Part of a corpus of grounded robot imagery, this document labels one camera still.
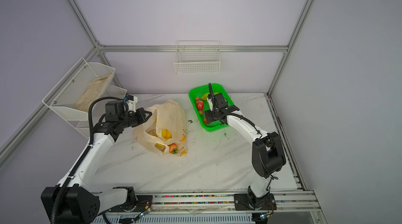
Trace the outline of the beige plastic bag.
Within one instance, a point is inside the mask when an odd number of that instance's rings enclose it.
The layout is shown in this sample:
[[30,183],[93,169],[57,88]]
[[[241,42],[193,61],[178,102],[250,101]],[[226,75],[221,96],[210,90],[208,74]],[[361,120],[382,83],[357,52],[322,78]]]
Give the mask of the beige plastic bag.
[[176,101],[168,100],[163,104],[156,104],[146,110],[151,112],[152,116],[146,123],[135,128],[133,133],[134,140],[152,153],[160,156],[170,155],[159,154],[155,144],[164,143],[160,139],[163,129],[169,130],[173,135],[173,140],[166,143],[178,141],[182,134],[187,136],[186,118],[183,109]]

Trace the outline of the yellow fake banana bunch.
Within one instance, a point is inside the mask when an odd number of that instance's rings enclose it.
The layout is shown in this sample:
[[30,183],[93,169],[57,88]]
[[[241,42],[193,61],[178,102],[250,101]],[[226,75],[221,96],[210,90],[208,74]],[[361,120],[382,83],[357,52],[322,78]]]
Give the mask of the yellow fake banana bunch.
[[[161,132],[160,139],[162,141],[164,141],[164,143],[156,143],[155,144],[155,148],[159,152],[159,154],[161,154],[161,155],[170,154],[170,155],[173,155],[173,156],[176,156],[176,157],[185,156],[187,154],[186,134],[182,134],[182,136],[180,137],[180,139],[178,141],[174,141],[174,142],[171,142],[171,143],[166,143],[166,142],[169,142],[169,141],[173,140],[173,135],[169,130],[163,129],[162,132]],[[171,145],[173,143],[175,143],[178,146],[178,152],[175,155],[169,153],[169,145]]]

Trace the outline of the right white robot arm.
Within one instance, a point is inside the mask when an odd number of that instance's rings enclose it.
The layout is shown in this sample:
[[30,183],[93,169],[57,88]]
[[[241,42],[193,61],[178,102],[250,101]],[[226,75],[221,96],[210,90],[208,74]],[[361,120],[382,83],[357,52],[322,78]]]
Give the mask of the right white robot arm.
[[278,133],[269,133],[246,118],[235,105],[229,105],[222,93],[207,96],[209,110],[204,112],[205,122],[220,122],[235,129],[251,144],[251,164],[256,178],[248,187],[248,208],[257,210],[265,206],[275,209],[271,197],[271,184],[277,180],[276,173],[286,165],[287,159]]

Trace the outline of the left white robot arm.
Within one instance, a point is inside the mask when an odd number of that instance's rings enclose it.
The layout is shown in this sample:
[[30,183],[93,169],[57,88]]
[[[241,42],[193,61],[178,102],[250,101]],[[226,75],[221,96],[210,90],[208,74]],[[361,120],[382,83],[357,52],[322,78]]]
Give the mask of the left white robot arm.
[[152,113],[137,108],[137,97],[107,96],[91,103],[88,111],[90,136],[86,147],[53,187],[46,187],[41,201],[52,224],[90,224],[113,208],[131,211],[138,199],[131,186],[118,186],[107,192],[90,192],[97,169],[108,150],[127,128],[146,123]]

